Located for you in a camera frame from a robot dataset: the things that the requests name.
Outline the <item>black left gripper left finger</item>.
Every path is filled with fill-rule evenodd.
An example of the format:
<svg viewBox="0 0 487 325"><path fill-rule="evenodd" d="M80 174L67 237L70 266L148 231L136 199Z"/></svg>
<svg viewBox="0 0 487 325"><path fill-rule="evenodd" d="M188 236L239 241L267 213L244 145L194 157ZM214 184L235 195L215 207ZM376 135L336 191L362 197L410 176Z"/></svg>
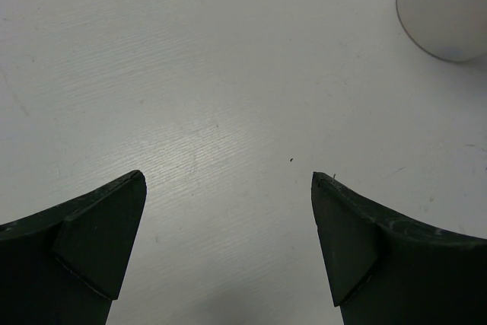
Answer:
<svg viewBox="0 0 487 325"><path fill-rule="evenodd" d="M1 226L3 324L105 324L118 299L147 195L133 170Z"/></svg>

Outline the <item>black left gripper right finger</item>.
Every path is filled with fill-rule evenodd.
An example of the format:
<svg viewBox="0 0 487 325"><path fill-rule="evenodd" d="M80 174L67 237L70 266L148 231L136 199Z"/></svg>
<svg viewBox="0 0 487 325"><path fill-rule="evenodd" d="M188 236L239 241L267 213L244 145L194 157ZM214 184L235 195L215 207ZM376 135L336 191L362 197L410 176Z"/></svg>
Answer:
<svg viewBox="0 0 487 325"><path fill-rule="evenodd" d="M484 324L486 242L428 225L316 172L311 202L346 324Z"/></svg>

